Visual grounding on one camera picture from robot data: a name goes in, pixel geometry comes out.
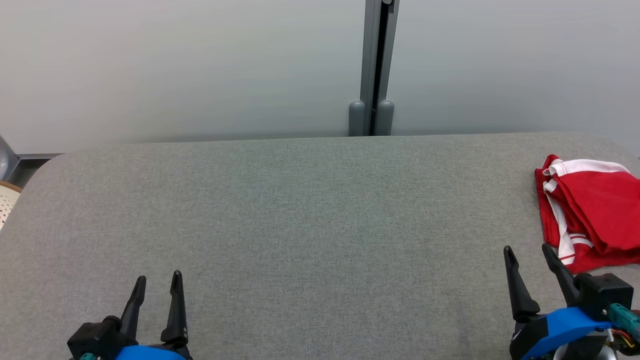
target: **gray fabric surface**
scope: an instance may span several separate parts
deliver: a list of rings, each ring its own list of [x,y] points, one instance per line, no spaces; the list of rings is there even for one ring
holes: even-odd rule
[[[564,305],[534,190],[550,153],[640,174],[626,149],[577,133],[62,155],[0,232],[2,358],[68,358],[68,337],[120,315],[141,274],[138,339],[157,343],[179,269],[196,360],[508,359],[503,246],[544,311]],[[639,269],[613,271],[638,287]]]

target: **white stripe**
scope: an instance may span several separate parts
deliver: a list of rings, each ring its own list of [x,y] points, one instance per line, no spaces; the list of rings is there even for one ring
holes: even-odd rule
[[[566,259],[562,259],[562,263],[565,265],[570,265],[573,264],[573,260],[575,260],[575,256],[572,256],[570,258],[566,258]]]
[[[566,174],[573,174],[581,171],[595,171],[595,172],[626,172],[629,170],[618,163],[610,163],[608,161],[598,161],[589,159],[577,159],[563,161],[561,163],[549,165],[549,174],[564,176]]]
[[[557,186],[558,186],[558,182],[555,179],[551,179],[549,181],[545,181],[544,183],[542,183],[543,190],[550,193],[554,192]]]
[[[550,165],[555,165],[557,163],[561,163],[562,159],[555,159],[554,161],[551,161]],[[544,176],[551,176],[551,171],[549,171],[549,168],[546,168],[545,170],[542,170],[542,174]]]
[[[593,243],[585,238],[572,238],[571,242],[574,244],[585,244],[589,245],[589,247],[593,247]]]
[[[549,205],[551,205],[551,210],[554,212],[554,217],[556,218],[556,222],[558,224],[558,234],[560,235],[558,257],[563,258],[565,256],[573,255],[575,254],[575,250],[573,249],[573,242],[569,237],[569,232],[566,229],[566,219],[564,218],[564,211],[554,199],[551,199],[549,195],[547,195],[547,200],[549,201]]]

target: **white wall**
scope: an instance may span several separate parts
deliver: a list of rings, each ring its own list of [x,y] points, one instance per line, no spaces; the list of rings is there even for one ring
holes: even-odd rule
[[[637,0],[401,0],[393,135],[583,130],[640,155]]]
[[[0,134],[100,143],[344,136],[365,0],[0,3]]]

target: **red cloth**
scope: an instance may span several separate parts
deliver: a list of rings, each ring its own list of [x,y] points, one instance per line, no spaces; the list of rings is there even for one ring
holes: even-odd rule
[[[571,272],[640,263],[640,180],[624,166],[549,155],[535,178],[545,241]]]

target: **teal connector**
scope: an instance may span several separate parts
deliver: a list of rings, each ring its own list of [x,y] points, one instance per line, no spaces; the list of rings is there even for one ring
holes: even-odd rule
[[[611,304],[607,316],[617,326],[627,331],[640,342],[640,318],[620,304]]]

